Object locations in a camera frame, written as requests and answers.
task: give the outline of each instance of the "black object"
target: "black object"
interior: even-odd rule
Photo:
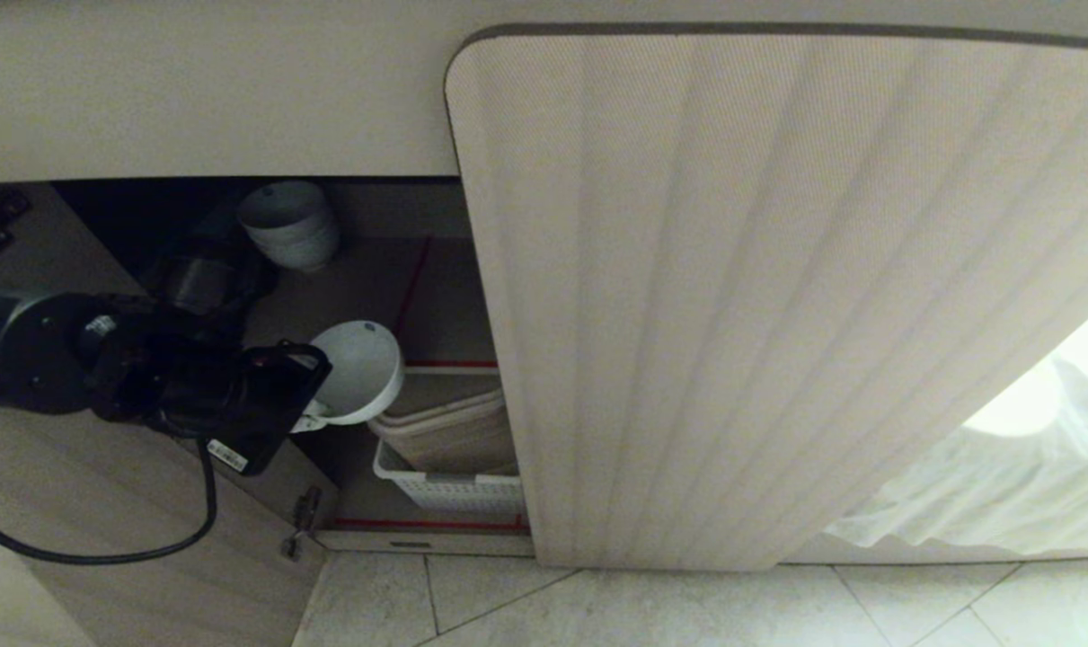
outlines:
[[[276,266],[247,236],[185,238],[144,282],[161,302],[201,316],[203,331],[239,339],[248,311],[276,287]]]
[[[215,519],[210,453],[260,474],[332,365],[320,349],[281,343],[243,349],[239,331],[148,298],[0,291],[0,406],[41,413],[84,409],[194,438],[203,464],[201,528],[169,547],[83,557],[38,549],[0,531],[22,556],[65,564],[152,560],[201,539]]]

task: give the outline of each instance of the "storage bin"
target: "storage bin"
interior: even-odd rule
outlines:
[[[396,402],[368,426],[417,471],[518,473],[497,376],[409,375]]]
[[[494,512],[517,515],[527,511],[519,476],[489,474],[426,474],[413,471],[387,443],[379,443],[372,470],[399,486],[425,510]]]

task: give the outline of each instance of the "white bowl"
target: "white bowl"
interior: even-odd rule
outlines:
[[[268,184],[236,208],[236,219],[276,265],[312,272],[339,247],[339,228],[324,191],[310,182]]]
[[[321,406],[310,408],[319,409],[309,413],[314,422],[355,425],[383,413],[399,396],[404,356],[395,336],[379,323],[347,321],[322,332],[311,345],[332,363],[314,398]]]

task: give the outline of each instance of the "white cabinet door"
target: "white cabinet door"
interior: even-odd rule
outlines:
[[[1088,315],[1088,49],[784,29],[448,71],[541,561],[769,567]]]
[[[138,290],[48,185],[21,189],[34,209],[0,256],[0,287]],[[273,474],[269,507],[219,478],[209,536],[159,561],[66,567],[0,548],[0,644],[286,647],[324,561],[314,544],[300,561],[281,557],[293,527],[273,510],[301,493],[290,476]],[[201,483],[195,456],[153,431],[0,409],[0,528],[28,544],[79,553],[173,544],[203,519]]]

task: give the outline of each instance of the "grout line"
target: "grout line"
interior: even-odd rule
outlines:
[[[483,619],[483,618],[486,618],[487,615],[490,615],[492,613],[496,613],[499,609],[503,609],[504,607],[509,607],[511,605],[515,605],[516,602],[519,602],[520,599],[531,597],[531,595],[535,595],[536,593],[540,593],[540,590],[544,590],[548,586],[554,586],[556,584],[559,584],[560,582],[564,582],[566,578],[578,576],[578,574],[580,574],[582,572],[584,572],[584,569],[576,569],[574,571],[571,571],[570,573],[565,574],[565,576],[562,576],[560,578],[556,578],[556,581],[554,581],[554,582],[547,582],[547,584],[544,584],[543,586],[540,586],[539,588],[533,588],[532,590],[529,590],[528,593],[524,593],[523,595],[520,595],[520,597],[518,597],[518,598],[508,599],[503,605],[499,605],[498,607],[493,607],[492,609],[489,609],[487,611],[483,611],[483,613],[475,615],[474,619],[467,619],[467,621],[465,621],[465,622],[461,622],[461,623],[459,623],[459,624],[457,624],[455,626],[452,626],[452,627],[448,627],[448,629],[444,630],[444,634],[436,635],[435,638],[425,639],[425,642],[423,642],[423,643],[417,643],[412,647],[421,647],[423,645],[428,645],[433,639],[440,638],[441,635],[452,634],[452,632],[455,631],[455,630],[458,630],[458,629],[460,629],[462,626],[470,625],[470,623],[473,623],[473,622],[478,621],[479,619]]]
[[[297,622],[297,633],[293,635],[292,647],[305,643],[302,635],[305,635],[308,626],[311,626],[312,619],[317,617],[317,598],[321,592],[321,586],[324,586],[329,581],[330,573],[332,572],[329,567],[332,564],[332,553],[325,551],[324,564],[321,565],[321,572],[317,573],[317,581],[312,583],[312,589],[308,594],[308,602],[306,602],[305,610],[300,613],[300,621]]]
[[[1003,639],[999,638],[999,634],[996,634],[994,630],[991,629],[991,625],[988,625],[987,621],[984,621],[982,615],[978,614],[978,611],[976,611],[974,608],[972,608],[972,615],[975,615],[975,620],[978,621],[978,623],[982,625],[982,629],[985,629],[988,632],[988,634],[991,635],[991,638],[994,639],[996,644],[999,644],[999,647],[1003,647]]]
[[[435,593],[432,592],[432,568],[428,564],[428,556],[423,556],[423,558],[424,578],[428,583],[428,604],[432,606],[432,626],[435,629],[435,635],[437,637],[441,635],[441,615],[435,612]]]
[[[1007,577],[1011,577],[1013,574],[1015,574],[1015,571],[1017,571],[1018,569],[1022,569],[1022,568],[1024,568],[1024,561],[1016,562],[1015,568],[1009,570],[1007,574],[1004,574],[1004,576],[1002,576],[998,581],[996,581],[994,584],[992,584],[991,586],[988,586],[987,590],[984,590],[984,593],[979,593],[978,595],[976,595],[976,597],[974,599],[972,599],[970,602],[967,602],[967,605],[964,605],[962,609],[959,609],[954,613],[951,613],[950,615],[947,615],[947,618],[943,619],[943,621],[941,623],[938,623],[934,627],[930,627],[930,631],[926,632],[926,634],[923,635],[923,638],[917,639],[915,643],[912,644],[911,647],[915,647],[917,644],[920,644],[920,643],[925,642],[925,639],[928,639],[935,632],[941,630],[942,627],[945,627],[947,623],[950,623],[951,621],[953,621],[953,619],[957,619],[959,615],[963,613],[963,611],[966,611],[967,609],[970,609],[972,613],[975,613],[975,609],[972,608],[972,605],[974,605],[975,602],[978,602],[979,599],[982,599],[984,595],[987,595],[988,593],[991,593],[992,590],[994,590],[996,586],[999,586],[1000,584],[1003,584],[1003,581],[1006,581]],[[991,627],[987,626],[987,631],[991,631]],[[992,632],[992,631],[991,631],[991,635],[994,635],[994,639],[999,639],[999,636],[996,635],[994,632]]]
[[[875,631],[879,632],[879,635],[883,636],[883,642],[890,645],[891,647],[894,647],[894,643],[891,643],[891,639],[888,638],[888,635],[885,633],[883,627],[879,626],[879,623],[875,622],[870,609],[867,608],[867,605],[864,605],[863,599],[860,599],[858,595],[855,595],[855,590],[852,589],[851,585],[848,584],[848,578],[843,577],[843,574],[839,572],[839,569],[834,567],[828,567],[828,569],[831,569],[831,572],[836,574],[836,577],[839,577],[839,584],[842,584],[843,588],[848,589],[848,593],[851,594],[851,597],[855,599],[855,602],[856,605],[858,605],[860,609],[863,609],[864,614],[867,615],[867,619],[869,621],[871,621],[871,626],[875,627]]]

